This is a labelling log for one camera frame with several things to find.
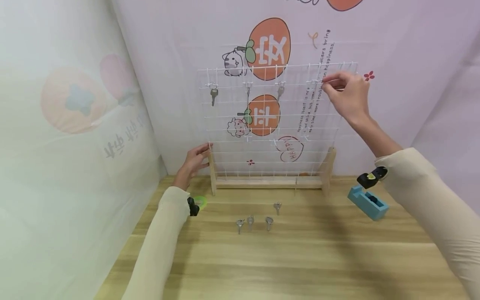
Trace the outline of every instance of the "wire mesh panel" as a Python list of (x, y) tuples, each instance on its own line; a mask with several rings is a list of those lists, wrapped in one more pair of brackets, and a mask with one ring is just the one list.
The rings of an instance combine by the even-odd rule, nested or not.
[[(216, 179), (321, 176), (341, 121), (321, 80), (356, 69), (356, 63), (343, 62), (199, 70)], [(258, 74), (273, 79), (259, 80)]]

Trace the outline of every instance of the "left hand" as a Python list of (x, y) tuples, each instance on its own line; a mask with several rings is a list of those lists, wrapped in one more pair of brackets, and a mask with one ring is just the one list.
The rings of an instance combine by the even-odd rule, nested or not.
[(204, 159), (210, 155), (212, 143), (205, 143), (187, 152), (185, 162), (177, 172), (172, 186), (176, 186), (186, 191), (190, 185), (190, 179), (197, 175), (198, 170), (209, 166), (208, 162), (203, 163)]

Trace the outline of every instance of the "wall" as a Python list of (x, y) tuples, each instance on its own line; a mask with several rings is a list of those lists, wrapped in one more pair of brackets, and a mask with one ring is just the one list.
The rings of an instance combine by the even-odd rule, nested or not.
[[(216, 108), (200, 104), (209, 97), (209, 91), (199, 89), (197, 70), (224, 68), (225, 54), (246, 46), (249, 38), (255, 39), (257, 62), (264, 63), (266, 60), (259, 59), (259, 55), (267, 50), (260, 49), (262, 43), (257, 38), (276, 37), (279, 28), (258, 29), (257, 25), (264, 20), (275, 17), (287, 25), (288, 43), (281, 49), (288, 51), (289, 65), (358, 62), (357, 71), (371, 81), (372, 115), (405, 147), (411, 145), (444, 87), (452, 80), (480, 25), (474, 13), (480, 9), (480, 2), (475, 0), (467, 1), (468, 5), (458, 5), (455, 1), (440, 4), (436, 0), (245, 0), (242, 3), (117, 0), (115, 3), (169, 174), (174, 174), (183, 162), (179, 153), (210, 139), (204, 116), (215, 114)], [(274, 66), (284, 62), (277, 57), (265, 63)], [(283, 73), (278, 78), (286, 77)], [(219, 78), (227, 77), (221, 73)], [(253, 79), (254, 86), (267, 83)], [(222, 97), (231, 95), (222, 91), (216, 100), (219, 105), (225, 101)], [(303, 95), (304, 92), (299, 92), (294, 97), (302, 99)], [(282, 112), (287, 111), (284, 104), (280, 100)], [(301, 105), (295, 109), (302, 111)], [(226, 131), (226, 124), (217, 127), (221, 129)], [(239, 140), (233, 136), (228, 139)], [(373, 155), (344, 122), (337, 132), (335, 146), (336, 174), (358, 175), (374, 167)], [(280, 153), (275, 159), (280, 162)]]
[(413, 142), (442, 179), (480, 214), (480, 35)]
[(4, 0), (0, 37), (0, 299), (92, 299), (161, 172), (118, 23)]

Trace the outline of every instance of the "small red flower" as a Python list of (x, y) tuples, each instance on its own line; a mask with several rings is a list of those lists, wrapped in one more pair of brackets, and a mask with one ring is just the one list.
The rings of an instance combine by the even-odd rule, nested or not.
[(373, 71), (370, 71), (368, 74), (364, 74), (363, 77), (365, 77), (365, 81), (369, 81), (370, 79), (375, 78), (375, 75), (373, 74)]

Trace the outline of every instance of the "hand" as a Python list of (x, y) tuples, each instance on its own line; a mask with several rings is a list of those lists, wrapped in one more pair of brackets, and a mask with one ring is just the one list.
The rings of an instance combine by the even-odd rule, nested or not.
[(358, 74), (337, 72), (323, 78), (322, 89), (327, 93), (337, 112), (350, 125), (370, 120), (368, 89), (370, 83)]
[(208, 167), (209, 164), (203, 163), (203, 161), (210, 155), (212, 145), (212, 143), (205, 143), (187, 152), (187, 158), (177, 172), (172, 186), (187, 190), (190, 179), (197, 175), (198, 170)]

